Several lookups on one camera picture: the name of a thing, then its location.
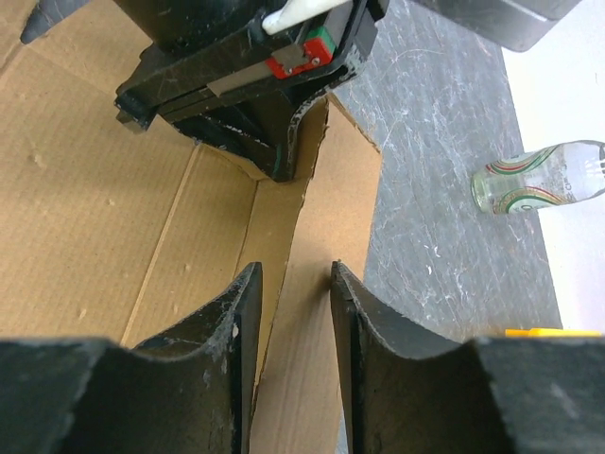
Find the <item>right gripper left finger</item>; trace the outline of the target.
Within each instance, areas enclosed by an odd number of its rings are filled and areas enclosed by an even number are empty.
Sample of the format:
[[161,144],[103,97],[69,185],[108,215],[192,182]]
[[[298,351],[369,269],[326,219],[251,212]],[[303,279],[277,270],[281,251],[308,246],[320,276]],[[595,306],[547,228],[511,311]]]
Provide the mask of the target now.
[[180,322],[107,347],[77,405],[75,451],[248,452],[262,296],[251,262]]

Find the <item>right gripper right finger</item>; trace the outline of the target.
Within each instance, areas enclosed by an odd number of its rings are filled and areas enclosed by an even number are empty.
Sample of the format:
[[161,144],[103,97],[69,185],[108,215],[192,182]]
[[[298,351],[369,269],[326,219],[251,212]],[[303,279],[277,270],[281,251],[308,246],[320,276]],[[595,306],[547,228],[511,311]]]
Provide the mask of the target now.
[[340,261],[330,301],[350,452],[512,452],[477,343],[411,321]]

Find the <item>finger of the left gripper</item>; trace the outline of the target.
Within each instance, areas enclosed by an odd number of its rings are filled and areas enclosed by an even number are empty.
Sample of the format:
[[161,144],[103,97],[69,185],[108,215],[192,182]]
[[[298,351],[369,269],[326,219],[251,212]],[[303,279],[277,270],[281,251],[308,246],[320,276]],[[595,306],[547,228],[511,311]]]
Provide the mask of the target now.
[[22,44],[31,44],[52,27],[85,5],[85,0],[40,0],[29,13],[20,35]]

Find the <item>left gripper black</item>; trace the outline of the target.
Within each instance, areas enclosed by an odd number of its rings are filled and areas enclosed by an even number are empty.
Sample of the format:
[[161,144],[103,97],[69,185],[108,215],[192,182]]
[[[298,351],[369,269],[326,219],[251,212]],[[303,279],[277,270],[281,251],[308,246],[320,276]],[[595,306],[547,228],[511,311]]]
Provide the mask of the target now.
[[160,116],[181,134],[252,162],[277,183],[292,180],[300,125],[326,95],[303,86],[336,81],[353,52],[365,60],[389,2],[348,1],[267,35],[263,19],[285,3],[118,2],[151,45],[116,90],[117,120],[146,131]]

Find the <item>brown cardboard box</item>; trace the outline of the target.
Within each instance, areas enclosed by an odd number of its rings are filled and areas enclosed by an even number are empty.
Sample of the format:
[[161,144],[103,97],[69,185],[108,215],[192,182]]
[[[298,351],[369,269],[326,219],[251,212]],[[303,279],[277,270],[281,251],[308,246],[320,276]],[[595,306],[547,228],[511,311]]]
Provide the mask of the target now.
[[115,87],[147,37],[94,1],[32,44],[34,5],[1,5],[1,334],[134,346],[250,262],[264,271],[254,453],[332,453],[341,414],[330,269],[366,262],[382,159],[330,97],[305,117],[296,179],[134,134]]

